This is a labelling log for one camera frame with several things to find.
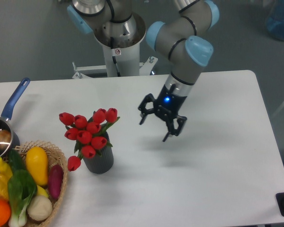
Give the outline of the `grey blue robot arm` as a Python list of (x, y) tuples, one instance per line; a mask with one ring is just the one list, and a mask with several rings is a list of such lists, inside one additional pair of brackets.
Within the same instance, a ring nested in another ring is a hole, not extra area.
[(202, 34), (219, 20), (210, 0), (177, 0), (179, 18), (173, 23), (154, 22), (150, 27), (133, 12), (130, 0), (74, 0), (67, 7), (73, 24), (93, 33), (102, 45), (108, 77), (137, 76), (140, 42), (166, 57), (173, 68), (159, 94), (148, 94), (139, 105), (143, 120), (154, 114), (166, 123), (167, 137), (178, 136), (186, 117), (178, 114), (192, 86), (207, 66), (213, 46)]

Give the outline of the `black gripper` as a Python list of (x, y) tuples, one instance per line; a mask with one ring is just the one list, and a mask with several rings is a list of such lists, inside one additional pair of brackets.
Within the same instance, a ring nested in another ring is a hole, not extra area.
[[(172, 84), (170, 88), (163, 86), (157, 99), (154, 98), (153, 94), (147, 94), (138, 106), (142, 118), (139, 124), (142, 125), (149, 114), (155, 114), (166, 123), (168, 128), (168, 132), (162, 140), (163, 142), (165, 142), (169, 136), (178, 136), (187, 121), (185, 116), (178, 114), (186, 98), (187, 96), (176, 94), (175, 84)], [(148, 103), (152, 103), (153, 107), (147, 109), (146, 105)]]

